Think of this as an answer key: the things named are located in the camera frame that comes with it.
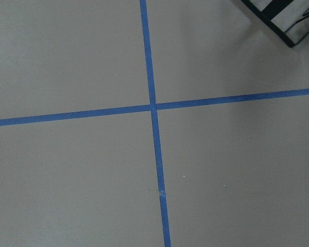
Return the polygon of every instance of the floor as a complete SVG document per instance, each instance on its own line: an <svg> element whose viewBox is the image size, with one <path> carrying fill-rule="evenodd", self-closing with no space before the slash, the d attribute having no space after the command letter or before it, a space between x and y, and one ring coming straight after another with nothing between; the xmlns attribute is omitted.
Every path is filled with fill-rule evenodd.
<svg viewBox="0 0 309 247"><path fill-rule="evenodd" d="M0 247L309 247L309 36L239 0L0 1Z"/></svg>

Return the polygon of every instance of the blue line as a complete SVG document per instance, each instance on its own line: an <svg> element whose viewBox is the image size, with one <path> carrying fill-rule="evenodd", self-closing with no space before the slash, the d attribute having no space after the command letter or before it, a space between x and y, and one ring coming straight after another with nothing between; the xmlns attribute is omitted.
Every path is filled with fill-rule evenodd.
<svg viewBox="0 0 309 247"><path fill-rule="evenodd" d="M163 161L161 154L160 133L159 133L157 104L156 104L156 90L155 90L155 80L153 77L153 66L151 57L150 33L148 24L148 14L146 9L146 0L140 0L140 8L141 8L142 29L144 38L146 71L147 71L147 79L149 87L154 153L156 155L157 179L158 179L158 190L160 199L161 220L163 224L164 244L165 247L170 247L171 245L170 245L170 233L168 223L168 210L167 210L167 200L165 192Z"/></svg>
<svg viewBox="0 0 309 247"><path fill-rule="evenodd" d="M224 103L233 103L241 101L260 100L260 99L285 98L285 97L302 96L302 95L309 95L309 89L159 103L157 104L157 109L166 110L166 109L183 108L183 107L198 107L201 105L224 104Z"/></svg>
<svg viewBox="0 0 309 247"><path fill-rule="evenodd" d="M147 111L150 111L150 105L148 104L136 105L132 107L119 107L119 108L110 108L102 110L58 113L58 114L49 114L49 115L32 116L32 117L8 118L8 119L0 119L0 126L22 125L27 123L29 124L32 122L47 122L47 121L56 121L56 120L73 119L73 118L97 117L97 116L133 113L133 112L147 112Z"/></svg>

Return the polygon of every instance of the floor tile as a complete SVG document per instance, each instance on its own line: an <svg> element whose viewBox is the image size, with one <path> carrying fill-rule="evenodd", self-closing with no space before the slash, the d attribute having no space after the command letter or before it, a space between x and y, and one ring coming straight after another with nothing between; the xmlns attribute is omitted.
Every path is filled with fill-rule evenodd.
<svg viewBox="0 0 309 247"><path fill-rule="evenodd" d="M150 114L0 127L0 246L163 246Z"/></svg>
<svg viewBox="0 0 309 247"><path fill-rule="evenodd" d="M138 0L0 1L0 118L148 102Z"/></svg>
<svg viewBox="0 0 309 247"><path fill-rule="evenodd" d="M239 0L149 0L157 102L309 87L309 37L287 47Z"/></svg>
<svg viewBox="0 0 309 247"><path fill-rule="evenodd" d="M309 246L309 96L159 121L172 246Z"/></svg>

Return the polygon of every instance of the black object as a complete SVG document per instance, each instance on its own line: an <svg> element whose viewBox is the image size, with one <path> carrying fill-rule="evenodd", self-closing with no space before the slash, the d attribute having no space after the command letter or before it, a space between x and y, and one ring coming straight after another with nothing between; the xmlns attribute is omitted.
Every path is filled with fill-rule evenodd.
<svg viewBox="0 0 309 247"><path fill-rule="evenodd" d="M309 18L309 7L305 7L305 11L301 10L300 13L298 11L295 13L292 12L292 14L295 15L293 17L295 17L296 21L293 21L284 29L284 25L279 25L277 21L275 23L273 19L279 19L278 17L281 12L286 8L289 8L294 0L272 0L262 11L252 2L252 0L242 0L242 2L289 47L299 44L309 34L309 21L305 21Z"/></svg>

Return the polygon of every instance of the horizontal blue line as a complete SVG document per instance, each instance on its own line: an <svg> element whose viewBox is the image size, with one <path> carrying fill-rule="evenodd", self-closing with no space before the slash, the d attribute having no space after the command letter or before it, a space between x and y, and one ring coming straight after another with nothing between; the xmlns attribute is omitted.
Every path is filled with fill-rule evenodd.
<svg viewBox="0 0 309 247"><path fill-rule="evenodd" d="M107 116L107 115L133 113L133 112L146 112L146 111L150 111L150 105L148 104L136 105L132 107L119 107L119 108L109 108L109 109L91 110L82 112L69 112L69 113L58 113L58 114L49 114L41 116L0 119L0 126L21 125L27 123L29 124L32 122L47 122L47 121L56 121L64 119L97 117L97 116Z"/></svg>
<svg viewBox="0 0 309 247"><path fill-rule="evenodd" d="M309 95L309 89L158 103L157 110L166 110L166 109L184 108L184 107L198 107L201 105L224 104L224 103L233 103L241 101L260 100L260 99L285 98L285 97L302 96L302 95Z"/></svg>

